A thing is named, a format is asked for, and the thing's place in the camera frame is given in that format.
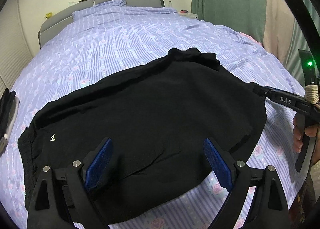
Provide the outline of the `person's right hand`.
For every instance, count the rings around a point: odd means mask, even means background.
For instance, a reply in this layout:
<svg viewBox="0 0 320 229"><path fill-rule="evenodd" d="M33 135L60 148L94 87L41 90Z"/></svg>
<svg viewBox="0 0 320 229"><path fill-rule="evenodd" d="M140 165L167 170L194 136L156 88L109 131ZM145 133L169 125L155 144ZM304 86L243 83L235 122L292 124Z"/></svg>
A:
<svg viewBox="0 0 320 229"><path fill-rule="evenodd" d="M307 135L308 137L311 138L317 138L317 145L315 148L315 155L316 155L316 160L313 161L316 163L319 159L319 125L311 125L309 127L306 127L304 131L302 132L298 128L298 115L296 114L295 117L293 118L293 149L295 152L300 153L302 150L303 146L303 135Z"/></svg>

